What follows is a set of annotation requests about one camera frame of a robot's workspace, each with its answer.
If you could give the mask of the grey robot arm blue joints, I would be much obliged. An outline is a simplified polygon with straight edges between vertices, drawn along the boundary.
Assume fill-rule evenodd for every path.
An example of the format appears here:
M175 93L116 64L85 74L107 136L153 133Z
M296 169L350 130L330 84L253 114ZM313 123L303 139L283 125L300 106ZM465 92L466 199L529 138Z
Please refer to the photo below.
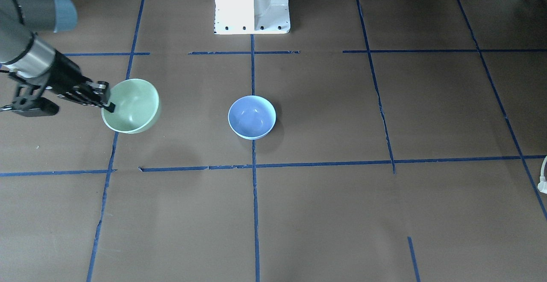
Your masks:
M77 21L71 0L1 0L1 65L23 78L45 74L56 49L36 33L71 31Z

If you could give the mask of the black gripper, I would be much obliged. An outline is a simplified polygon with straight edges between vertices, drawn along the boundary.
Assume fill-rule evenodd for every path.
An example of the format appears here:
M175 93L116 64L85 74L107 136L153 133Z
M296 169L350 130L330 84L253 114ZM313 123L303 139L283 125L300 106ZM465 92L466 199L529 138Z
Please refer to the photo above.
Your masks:
M115 104L107 102L107 83L94 82L85 77L79 66L64 54L56 52L47 85L58 97L84 106L102 107L113 113Z

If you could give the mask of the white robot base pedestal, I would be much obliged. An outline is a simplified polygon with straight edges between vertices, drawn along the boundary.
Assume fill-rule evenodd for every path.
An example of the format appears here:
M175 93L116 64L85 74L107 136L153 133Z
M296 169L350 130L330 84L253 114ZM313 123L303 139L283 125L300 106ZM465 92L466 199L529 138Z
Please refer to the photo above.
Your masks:
M215 0L216 35L289 33L289 0Z

